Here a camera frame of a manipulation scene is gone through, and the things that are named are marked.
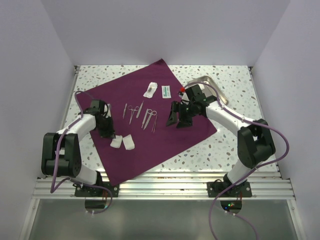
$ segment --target white table surface with black spots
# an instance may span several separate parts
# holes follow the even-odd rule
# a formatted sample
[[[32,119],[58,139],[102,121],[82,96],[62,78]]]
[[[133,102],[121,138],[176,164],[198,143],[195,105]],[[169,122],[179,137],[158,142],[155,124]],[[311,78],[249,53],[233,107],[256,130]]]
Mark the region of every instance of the white table surface with black spots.
[[[145,67],[144,65],[82,65],[78,73],[73,93],[77,90],[86,91],[101,84],[117,79],[123,75]],[[228,107],[252,119],[262,117],[257,96],[247,66],[237,65],[169,65],[176,78],[185,85],[188,81],[203,75],[211,76],[226,97]],[[66,114],[65,125],[71,123],[79,113],[75,98],[71,97]],[[212,121],[217,132],[199,142],[197,145],[164,161],[147,173],[212,173],[228,172],[236,164],[237,138],[221,124]],[[93,170],[104,172],[101,160],[91,139],[87,134],[80,142],[82,164]],[[260,174],[277,173],[275,164],[259,169]]]

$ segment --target scissors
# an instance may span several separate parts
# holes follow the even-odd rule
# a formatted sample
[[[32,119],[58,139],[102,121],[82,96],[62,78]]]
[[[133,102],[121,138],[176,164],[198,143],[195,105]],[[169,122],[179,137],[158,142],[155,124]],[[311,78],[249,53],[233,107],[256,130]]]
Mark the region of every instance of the scissors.
[[[149,117],[148,117],[148,119],[147,119],[147,121],[146,121],[146,123],[145,123],[145,125],[144,125],[144,121],[145,121],[145,119],[146,119],[146,117],[147,117],[148,114],[149,114]],[[157,115],[157,111],[152,111],[152,109],[147,109],[147,110],[146,110],[145,115],[144,115],[144,119],[143,119],[143,123],[142,123],[142,126],[144,125],[143,130],[145,130],[145,129],[147,128],[148,123],[149,123],[151,117],[152,117],[152,116],[156,116],[156,115]]]
[[[130,122],[129,122],[129,125],[130,125],[130,124],[131,124],[132,117],[134,116],[135,111],[138,111],[138,110],[139,110],[139,107],[136,106],[136,107],[133,109],[133,107],[130,105],[130,106],[128,106],[128,110],[131,111]]]

